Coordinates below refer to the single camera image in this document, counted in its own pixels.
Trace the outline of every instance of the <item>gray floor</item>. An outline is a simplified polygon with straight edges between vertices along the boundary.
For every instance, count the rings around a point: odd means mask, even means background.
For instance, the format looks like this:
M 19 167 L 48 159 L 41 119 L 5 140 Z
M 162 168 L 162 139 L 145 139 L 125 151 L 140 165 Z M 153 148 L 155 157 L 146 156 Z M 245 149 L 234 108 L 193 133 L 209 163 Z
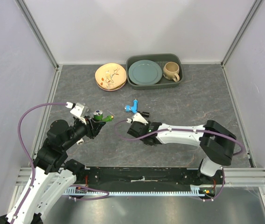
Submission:
M 151 121 L 170 125 L 193 126 L 205 124 L 213 119 L 234 133 L 239 140 L 241 134 L 228 88 L 220 65 L 183 65 L 184 82 L 180 86 L 160 90 L 133 90 L 128 84 L 115 92 L 101 90 L 94 74 L 100 65 L 63 66 L 54 102 L 86 103 L 91 111 L 101 109 L 105 115 L 115 116 L 94 139 L 85 138 L 82 146 L 68 150 L 74 158 L 88 166 L 163 166 L 198 167 L 205 157 L 201 148 L 187 145 L 167 144 L 151 147 L 141 141 L 127 142 L 114 133 L 114 124 L 132 116 L 125 112 L 125 105 L 139 100 L 139 110 L 150 112 Z M 53 106 L 48 127 L 57 120 L 72 122 L 67 108 Z M 119 131 L 126 137 L 129 125 L 122 124 Z M 231 167 L 249 167 L 246 154 L 233 158 Z
M 74 202 L 60 198 L 44 224 L 265 224 L 258 189 L 225 188 L 214 202 L 189 197 L 109 197 Z

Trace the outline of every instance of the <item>mug handle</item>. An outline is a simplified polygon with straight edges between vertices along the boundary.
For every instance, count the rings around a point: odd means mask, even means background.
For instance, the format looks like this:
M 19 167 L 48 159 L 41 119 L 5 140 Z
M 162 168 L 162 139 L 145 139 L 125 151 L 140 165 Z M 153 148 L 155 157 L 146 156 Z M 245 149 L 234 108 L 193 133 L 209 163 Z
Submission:
M 180 76 L 177 73 L 175 73 L 174 76 L 175 76 L 173 78 L 174 82 L 178 82 L 180 80 Z

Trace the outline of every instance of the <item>dish tray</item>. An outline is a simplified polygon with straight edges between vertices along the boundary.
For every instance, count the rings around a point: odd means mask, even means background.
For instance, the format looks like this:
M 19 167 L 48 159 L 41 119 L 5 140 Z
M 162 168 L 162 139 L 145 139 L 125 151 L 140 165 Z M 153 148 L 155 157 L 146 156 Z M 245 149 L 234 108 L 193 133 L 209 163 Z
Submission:
M 137 61 L 140 60 L 151 60 L 157 63 L 161 70 L 163 70 L 165 64 L 168 62 L 175 62 L 179 65 L 180 71 L 179 76 L 180 80 L 178 82 L 174 82 L 173 80 L 167 80 L 164 76 L 162 76 L 161 80 L 153 85 L 136 85 L 129 79 L 128 70 L 130 66 Z M 152 89 L 162 89 L 162 88 L 169 88 L 169 87 L 175 87 L 179 85 L 182 82 L 183 77 L 183 68 L 181 65 L 181 62 L 179 58 L 174 54 L 157 54 L 157 55 L 140 55 L 140 56 L 133 56 L 130 57 L 126 62 L 126 72 L 127 72 L 127 80 L 128 83 L 132 86 L 135 90 L 152 90 Z

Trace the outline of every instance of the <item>plate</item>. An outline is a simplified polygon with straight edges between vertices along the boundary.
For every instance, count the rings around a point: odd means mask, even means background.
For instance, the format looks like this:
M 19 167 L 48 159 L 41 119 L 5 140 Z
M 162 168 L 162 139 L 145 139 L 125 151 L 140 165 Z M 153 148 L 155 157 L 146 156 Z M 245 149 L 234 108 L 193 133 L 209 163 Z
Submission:
M 162 70 L 154 61 L 141 60 L 130 66 L 128 77 L 137 85 L 153 85 L 161 79 Z
M 117 89 L 127 80 L 126 70 L 119 64 L 108 63 L 97 69 L 95 79 L 97 85 L 103 89 Z
M 98 85 L 99 88 L 102 89 L 102 90 L 105 90 L 105 91 L 108 91 L 108 92 L 112 92 L 112 91 L 116 91 L 116 90 L 122 88 L 122 87 L 125 85 L 125 83 L 126 83 L 126 81 L 125 81 L 122 85 L 120 85 L 118 88 L 116 88 L 116 89 L 110 89 L 110 90 L 102 88 L 101 86 L 99 86 L 98 83 L 97 83 L 97 85 Z

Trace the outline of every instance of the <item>marble table surface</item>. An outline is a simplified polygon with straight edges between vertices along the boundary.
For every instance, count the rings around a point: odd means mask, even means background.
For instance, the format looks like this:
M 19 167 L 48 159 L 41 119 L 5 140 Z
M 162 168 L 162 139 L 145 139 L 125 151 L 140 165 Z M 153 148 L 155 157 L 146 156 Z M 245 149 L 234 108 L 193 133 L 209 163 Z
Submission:
M 150 112 L 150 121 L 178 126 L 205 124 L 213 119 L 226 127 L 242 141 L 236 115 L 230 99 L 225 78 L 218 64 L 184 64 L 183 83 L 178 87 L 157 90 L 134 90 L 126 84 L 120 90 L 101 90 L 94 78 L 100 65 L 64 65 L 58 82 L 54 102 L 86 103 L 90 112 L 100 109 L 104 115 L 114 115 L 100 134 L 90 140 L 84 138 L 81 146 L 74 145 L 67 153 L 87 166 L 158 166 L 158 167 L 198 167 L 205 153 L 200 147 L 181 144 L 146 146 L 141 141 L 128 142 L 115 135 L 114 124 L 131 117 L 125 112 L 125 105 L 133 99 L 139 101 L 140 111 Z M 73 124 L 69 109 L 52 106 L 49 125 L 65 119 Z M 126 134 L 129 124 L 122 123 L 119 132 Z M 249 167 L 247 154 L 233 157 L 230 167 Z

